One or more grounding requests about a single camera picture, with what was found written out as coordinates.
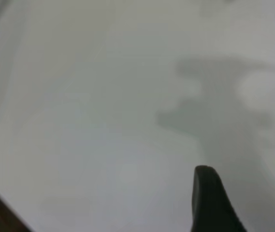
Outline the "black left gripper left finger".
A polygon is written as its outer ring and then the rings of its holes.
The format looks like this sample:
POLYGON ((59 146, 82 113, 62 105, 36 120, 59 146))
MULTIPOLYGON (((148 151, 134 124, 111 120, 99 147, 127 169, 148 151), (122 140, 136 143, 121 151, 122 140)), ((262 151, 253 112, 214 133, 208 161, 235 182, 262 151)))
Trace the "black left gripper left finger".
POLYGON ((195 167, 191 205, 193 232, 246 231, 213 167, 195 167))

